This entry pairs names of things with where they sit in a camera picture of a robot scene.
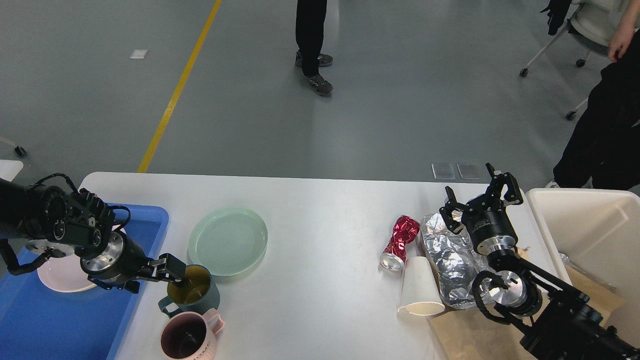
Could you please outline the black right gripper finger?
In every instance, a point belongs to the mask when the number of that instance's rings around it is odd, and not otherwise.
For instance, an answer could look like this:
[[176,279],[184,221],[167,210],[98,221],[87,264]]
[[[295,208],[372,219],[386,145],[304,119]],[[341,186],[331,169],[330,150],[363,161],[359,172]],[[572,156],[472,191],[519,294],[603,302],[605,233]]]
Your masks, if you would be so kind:
[[491,180],[485,195],[493,203],[500,203],[501,207],[509,207],[510,205],[522,205],[524,198],[517,179],[510,172],[501,172],[496,170],[492,164],[485,164]]
[[450,231],[452,234],[459,235],[464,228],[464,224],[453,218],[453,212],[457,211],[463,215],[469,214],[470,206],[466,203],[458,202],[455,192],[450,186],[445,187],[445,193],[446,202],[441,208],[439,208],[439,214],[445,223],[446,230]]

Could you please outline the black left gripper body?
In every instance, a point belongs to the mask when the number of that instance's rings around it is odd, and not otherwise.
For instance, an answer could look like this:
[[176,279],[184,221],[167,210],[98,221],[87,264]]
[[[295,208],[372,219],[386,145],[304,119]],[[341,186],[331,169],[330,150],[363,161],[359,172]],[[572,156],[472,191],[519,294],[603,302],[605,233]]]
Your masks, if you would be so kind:
[[102,253],[92,259],[96,260],[100,255],[116,255],[112,264],[107,265],[106,269],[101,271],[91,271],[83,266],[83,271],[87,275],[97,275],[98,277],[110,277],[119,274],[127,276],[139,276],[141,271],[146,267],[147,256],[142,247],[130,240],[122,231],[112,231],[109,241]]

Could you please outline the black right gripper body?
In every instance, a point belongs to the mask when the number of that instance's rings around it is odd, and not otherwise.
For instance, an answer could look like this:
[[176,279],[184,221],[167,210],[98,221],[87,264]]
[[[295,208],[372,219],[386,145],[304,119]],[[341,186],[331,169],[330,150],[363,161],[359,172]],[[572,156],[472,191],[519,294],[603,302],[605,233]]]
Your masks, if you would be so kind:
[[471,199],[466,204],[470,210],[462,214],[461,221],[476,253],[487,256],[517,245],[518,236],[502,200]]

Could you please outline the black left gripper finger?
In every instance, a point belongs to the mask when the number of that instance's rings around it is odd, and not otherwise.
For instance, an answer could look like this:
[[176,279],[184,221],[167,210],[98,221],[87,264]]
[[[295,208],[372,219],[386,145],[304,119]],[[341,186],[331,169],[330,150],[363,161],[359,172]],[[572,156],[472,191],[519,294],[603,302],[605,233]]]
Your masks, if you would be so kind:
[[184,281],[186,264],[171,253],[163,253],[158,259],[146,258],[146,281]]
[[114,276],[98,276],[89,275],[87,280],[93,283],[97,287],[104,290],[126,290],[132,294],[138,294],[140,291],[140,276],[139,275],[124,275],[118,274]]

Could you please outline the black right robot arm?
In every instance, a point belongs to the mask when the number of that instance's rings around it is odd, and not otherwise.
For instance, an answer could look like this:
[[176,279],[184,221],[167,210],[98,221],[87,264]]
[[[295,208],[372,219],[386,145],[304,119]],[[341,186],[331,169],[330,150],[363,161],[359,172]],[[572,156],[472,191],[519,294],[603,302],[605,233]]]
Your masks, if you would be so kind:
[[439,208],[446,229],[466,230],[473,251],[489,269],[471,283],[477,309],[490,321],[512,325],[519,344],[537,360],[637,360],[639,349],[615,326],[603,327],[590,297],[517,253],[518,235],[506,208],[524,202],[516,178],[486,164],[491,181],[484,193],[465,203],[446,186]]

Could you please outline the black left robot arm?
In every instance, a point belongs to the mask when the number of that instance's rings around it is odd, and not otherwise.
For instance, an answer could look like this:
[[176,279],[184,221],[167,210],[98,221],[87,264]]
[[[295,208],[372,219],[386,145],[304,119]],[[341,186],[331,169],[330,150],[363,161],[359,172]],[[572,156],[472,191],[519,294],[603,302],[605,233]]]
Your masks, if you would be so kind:
[[186,264],[164,253],[157,259],[123,231],[131,219],[124,205],[110,205],[60,173],[70,188],[47,185],[46,178],[22,186],[2,179],[1,258],[7,273],[20,276],[53,258],[76,255],[81,271],[101,289],[137,294],[140,281],[187,283]]

